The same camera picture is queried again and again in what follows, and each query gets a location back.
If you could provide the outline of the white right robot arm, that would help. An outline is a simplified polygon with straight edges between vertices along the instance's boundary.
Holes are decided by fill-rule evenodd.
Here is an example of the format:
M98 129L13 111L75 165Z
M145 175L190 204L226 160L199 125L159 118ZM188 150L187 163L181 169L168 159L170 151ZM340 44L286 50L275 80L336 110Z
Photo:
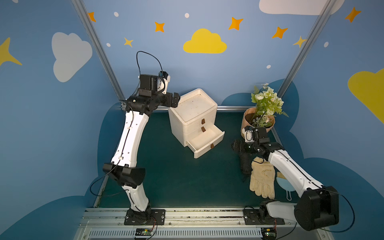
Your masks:
M275 171L279 171L300 198L296 204L271 199L262 208L263 217L295 221L306 231L339 223L339 194L335 188L314 179L281 144L271 142L266 128L246 126L242 134L243 139L235 140L231 147L239 155L243 174L250 177L251 190L267 197L267 191L273 190Z

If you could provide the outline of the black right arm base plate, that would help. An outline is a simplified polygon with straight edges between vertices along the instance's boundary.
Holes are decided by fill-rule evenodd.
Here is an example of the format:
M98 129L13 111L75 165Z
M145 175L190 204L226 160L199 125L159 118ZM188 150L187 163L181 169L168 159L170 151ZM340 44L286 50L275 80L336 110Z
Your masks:
M266 210L245 207L243 217L246 225L284 225L285 221L281 218L271 217Z

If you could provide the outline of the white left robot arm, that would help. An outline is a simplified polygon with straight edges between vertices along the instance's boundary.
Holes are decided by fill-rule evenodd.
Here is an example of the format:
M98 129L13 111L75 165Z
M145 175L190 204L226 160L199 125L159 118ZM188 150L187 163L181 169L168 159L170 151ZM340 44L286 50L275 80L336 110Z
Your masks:
M180 99L178 93L130 96L126 100L125 125L117 150L111 162L103 166L103 172L126 192L130 212L143 218L149 217L151 207L143 186L146 170L137 167L140 141L153 111L159 106L176 108Z

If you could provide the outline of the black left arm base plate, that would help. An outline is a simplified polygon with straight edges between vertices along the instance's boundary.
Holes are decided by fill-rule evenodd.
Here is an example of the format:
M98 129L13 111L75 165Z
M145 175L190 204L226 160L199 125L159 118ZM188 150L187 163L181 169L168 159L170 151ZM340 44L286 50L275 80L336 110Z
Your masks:
M154 209L150 212L136 212L129 209L126 213L124 225L125 226L139 226L139 225L159 225L165 223L166 210Z

